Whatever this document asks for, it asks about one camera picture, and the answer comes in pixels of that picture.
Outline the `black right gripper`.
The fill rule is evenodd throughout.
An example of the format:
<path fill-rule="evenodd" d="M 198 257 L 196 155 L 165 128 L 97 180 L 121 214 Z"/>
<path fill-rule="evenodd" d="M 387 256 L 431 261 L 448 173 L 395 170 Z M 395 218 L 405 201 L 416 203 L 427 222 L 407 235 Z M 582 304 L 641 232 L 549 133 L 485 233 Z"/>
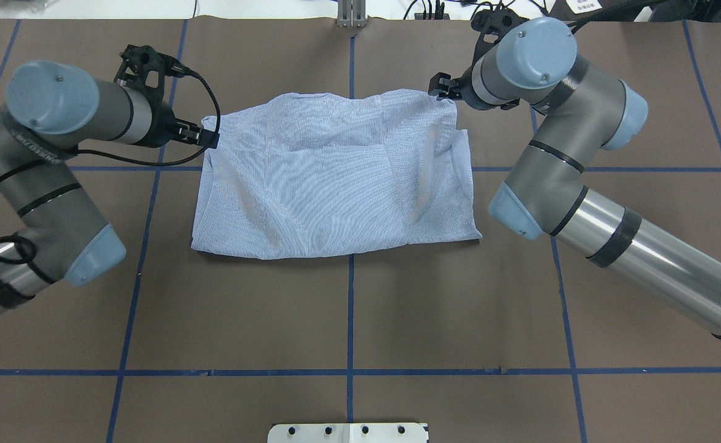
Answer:
<path fill-rule="evenodd" d="M 520 104 L 520 98 L 500 98 L 493 94 L 485 81 L 502 90 L 504 86 L 510 86 L 509 80 L 496 66 L 488 68 L 482 65 L 473 65 L 467 68 L 460 78 L 453 78 L 448 73 L 436 73 L 429 81 L 428 95 L 437 100 L 450 99 L 453 101 L 464 101 L 471 108 L 479 111 L 487 111 L 495 108 L 510 110 Z"/>

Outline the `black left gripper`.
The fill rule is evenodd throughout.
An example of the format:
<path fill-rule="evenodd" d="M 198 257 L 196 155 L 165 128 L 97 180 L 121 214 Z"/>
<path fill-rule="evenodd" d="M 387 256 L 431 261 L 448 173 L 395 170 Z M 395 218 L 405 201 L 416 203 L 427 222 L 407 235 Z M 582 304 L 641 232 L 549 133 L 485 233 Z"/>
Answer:
<path fill-rule="evenodd" d="M 151 124 L 148 129 L 148 147 L 161 148 L 170 141 L 215 149 L 220 134 L 214 130 L 201 129 L 196 123 L 176 118 L 171 106 L 162 101 L 148 101 Z"/>

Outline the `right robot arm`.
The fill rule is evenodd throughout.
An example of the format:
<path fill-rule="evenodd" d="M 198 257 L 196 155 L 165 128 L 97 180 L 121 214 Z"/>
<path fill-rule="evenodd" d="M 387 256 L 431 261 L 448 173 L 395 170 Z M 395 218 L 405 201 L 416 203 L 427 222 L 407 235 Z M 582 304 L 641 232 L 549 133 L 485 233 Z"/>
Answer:
<path fill-rule="evenodd" d="M 586 58 L 575 27 L 562 20 L 484 9 L 470 23 L 477 36 L 470 64 L 461 76 L 434 75 L 429 94 L 479 111 L 525 105 L 541 116 L 491 199 L 490 216 L 634 281 L 721 343 L 721 261 L 586 180 L 600 155 L 642 131 L 647 99 Z"/>

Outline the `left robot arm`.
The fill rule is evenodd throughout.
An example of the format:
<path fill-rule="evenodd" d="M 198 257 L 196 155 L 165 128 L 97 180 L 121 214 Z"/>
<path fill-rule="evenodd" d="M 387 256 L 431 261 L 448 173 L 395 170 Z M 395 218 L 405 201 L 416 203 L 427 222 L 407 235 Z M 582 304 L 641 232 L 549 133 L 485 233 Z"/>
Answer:
<path fill-rule="evenodd" d="M 217 145 L 217 130 L 175 118 L 162 89 L 147 85 L 152 72 L 201 79 L 157 53 L 125 56 L 111 82 L 47 60 L 23 63 L 12 74 L 0 108 L 0 195 L 24 227 L 0 236 L 0 315 L 58 281 L 87 284 L 126 257 L 112 224 L 68 167 L 78 155 L 101 154 L 80 143 L 160 148 L 176 141 L 201 153 Z"/>

